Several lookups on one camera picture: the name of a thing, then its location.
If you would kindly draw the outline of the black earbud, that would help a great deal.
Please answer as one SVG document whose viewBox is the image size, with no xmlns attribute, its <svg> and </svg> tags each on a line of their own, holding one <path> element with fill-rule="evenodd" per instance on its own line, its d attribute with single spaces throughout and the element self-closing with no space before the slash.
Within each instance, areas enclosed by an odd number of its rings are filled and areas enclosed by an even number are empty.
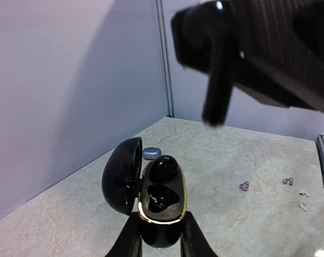
<svg viewBox="0 0 324 257">
<path fill-rule="evenodd" d="M 202 120 L 211 127 L 224 124 L 232 95 L 238 59 L 234 21 L 230 1 L 190 6 L 171 19 L 177 61 L 209 77 Z"/>
<path fill-rule="evenodd" d="M 179 170 L 177 160 L 170 155 L 161 155 L 152 162 L 149 178 L 153 183 L 174 178 Z"/>
</svg>

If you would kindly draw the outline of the black gold earbud charging case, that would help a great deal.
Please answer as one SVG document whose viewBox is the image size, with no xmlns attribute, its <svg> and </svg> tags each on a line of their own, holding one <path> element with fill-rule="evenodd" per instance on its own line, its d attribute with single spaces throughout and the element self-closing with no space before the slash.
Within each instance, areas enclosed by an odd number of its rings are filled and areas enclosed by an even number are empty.
<svg viewBox="0 0 324 257">
<path fill-rule="evenodd" d="M 114 149 L 103 171 L 103 195 L 122 214 L 130 215 L 137 205 L 145 243 L 167 248 L 179 240 L 187 211 L 184 174 L 179 165 L 174 178 L 153 183 L 149 174 L 154 160 L 144 167 L 142 151 L 140 137 L 127 139 Z"/>
</svg>

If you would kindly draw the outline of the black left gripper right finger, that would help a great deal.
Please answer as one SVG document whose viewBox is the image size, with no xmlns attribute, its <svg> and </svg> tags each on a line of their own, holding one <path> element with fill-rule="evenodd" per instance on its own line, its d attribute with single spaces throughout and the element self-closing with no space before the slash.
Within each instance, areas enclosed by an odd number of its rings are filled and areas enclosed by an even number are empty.
<svg viewBox="0 0 324 257">
<path fill-rule="evenodd" d="M 182 257 L 218 257 L 190 211 L 187 211 L 184 217 L 180 246 Z"/>
</svg>

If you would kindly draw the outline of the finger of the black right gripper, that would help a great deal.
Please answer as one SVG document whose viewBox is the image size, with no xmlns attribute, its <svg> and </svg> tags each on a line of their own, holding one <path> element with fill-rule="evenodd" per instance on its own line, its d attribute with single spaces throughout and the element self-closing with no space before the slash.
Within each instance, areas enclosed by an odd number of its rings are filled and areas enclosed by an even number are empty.
<svg viewBox="0 0 324 257">
<path fill-rule="evenodd" d="M 324 1 L 230 1 L 245 58 L 324 113 Z"/>
</svg>

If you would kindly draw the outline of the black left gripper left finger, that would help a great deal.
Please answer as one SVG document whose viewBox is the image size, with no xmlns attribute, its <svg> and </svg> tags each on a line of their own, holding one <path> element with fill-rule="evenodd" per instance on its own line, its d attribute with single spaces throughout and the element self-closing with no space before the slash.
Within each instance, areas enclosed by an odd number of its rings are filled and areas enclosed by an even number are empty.
<svg viewBox="0 0 324 257">
<path fill-rule="evenodd" d="M 132 212 L 120 235 L 105 257 L 142 257 L 142 237 L 138 212 Z"/>
</svg>

